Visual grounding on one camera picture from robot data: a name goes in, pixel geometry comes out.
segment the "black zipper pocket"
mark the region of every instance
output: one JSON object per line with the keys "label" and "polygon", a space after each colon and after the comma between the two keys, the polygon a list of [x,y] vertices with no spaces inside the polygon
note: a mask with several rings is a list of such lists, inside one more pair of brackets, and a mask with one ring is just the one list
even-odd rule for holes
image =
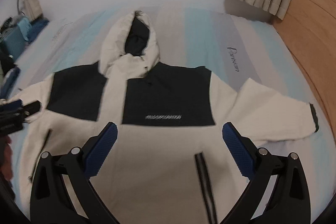
{"label": "black zipper pocket", "polygon": [[35,173],[35,168],[36,168],[37,162],[38,162],[39,159],[40,159],[40,154],[41,154],[41,152],[43,151],[44,147],[46,146],[46,144],[47,144],[47,142],[48,142],[48,140],[49,140],[49,137],[50,137],[50,135],[51,135],[51,132],[52,132],[52,130],[49,129],[48,132],[47,132],[47,135],[45,136],[45,139],[44,139],[43,145],[42,145],[42,147],[41,147],[41,150],[40,150],[40,152],[39,152],[39,154],[37,155],[37,158],[36,158],[36,160],[35,160],[34,167],[33,167],[33,170],[32,170],[32,172],[31,172],[31,175],[28,177],[31,183],[33,182],[33,176],[34,176],[34,173]]}
{"label": "black zipper pocket", "polygon": [[213,199],[210,177],[203,153],[195,155],[195,162],[209,224],[217,224],[215,200]]}

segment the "mattress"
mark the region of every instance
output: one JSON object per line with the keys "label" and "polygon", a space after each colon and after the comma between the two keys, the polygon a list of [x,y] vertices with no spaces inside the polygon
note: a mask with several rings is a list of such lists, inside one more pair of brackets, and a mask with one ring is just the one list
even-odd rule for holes
{"label": "mattress", "polygon": [[[300,156],[308,182],[311,220],[323,211],[335,191],[336,148],[330,127],[305,78],[275,29],[266,23],[228,14],[172,5],[137,8],[147,13],[155,27],[161,62],[173,66],[206,66],[235,90],[252,78],[297,100],[315,105],[320,129],[310,137],[264,145],[272,154]],[[75,21],[51,21],[21,55],[21,74],[11,96],[50,73],[99,60],[102,41],[111,26],[133,8],[112,8],[84,15]],[[18,165],[27,127],[13,139],[13,188],[18,206]],[[272,184],[255,214],[263,212]]]}

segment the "metal screw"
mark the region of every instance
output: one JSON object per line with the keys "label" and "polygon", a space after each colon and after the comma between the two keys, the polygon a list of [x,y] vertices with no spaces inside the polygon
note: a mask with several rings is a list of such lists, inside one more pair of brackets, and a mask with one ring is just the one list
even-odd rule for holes
{"label": "metal screw", "polygon": [[298,155],[297,155],[297,153],[291,153],[291,158],[293,159],[293,160],[297,160],[298,159]]}
{"label": "metal screw", "polygon": [[268,151],[267,151],[267,149],[266,148],[260,148],[259,150],[259,154],[261,154],[261,155],[267,155],[267,153],[268,153]]}
{"label": "metal screw", "polygon": [[71,154],[77,155],[80,151],[81,149],[79,147],[74,147],[73,149],[71,149]]}
{"label": "metal screw", "polygon": [[43,152],[41,155],[42,159],[46,159],[49,156],[49,152]]}

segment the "wooden headboard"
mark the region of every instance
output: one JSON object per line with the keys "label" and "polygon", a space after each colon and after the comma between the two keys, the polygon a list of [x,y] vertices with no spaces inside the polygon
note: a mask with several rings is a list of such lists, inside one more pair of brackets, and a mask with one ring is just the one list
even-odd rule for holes
{"label": "wooden headboard", "polygon": [[291,0],[273,26],[290,50],[336,138],[336,0]]}

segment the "human hand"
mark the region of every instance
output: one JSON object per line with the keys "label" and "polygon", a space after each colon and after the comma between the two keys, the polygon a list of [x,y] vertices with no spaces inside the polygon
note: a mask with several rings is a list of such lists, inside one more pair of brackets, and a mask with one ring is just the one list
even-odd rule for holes
{"label": "human hand", "polygon": [[9,136],[5,136],[2,139],[5,141],[6,145],[4,149],[4,161],[3,165],[0,166],[0,172],[4,176],[5,180],[10,181],[13,177],[13,171],[12,171],[13,151],[9,146],[12,143],[12,140]]}

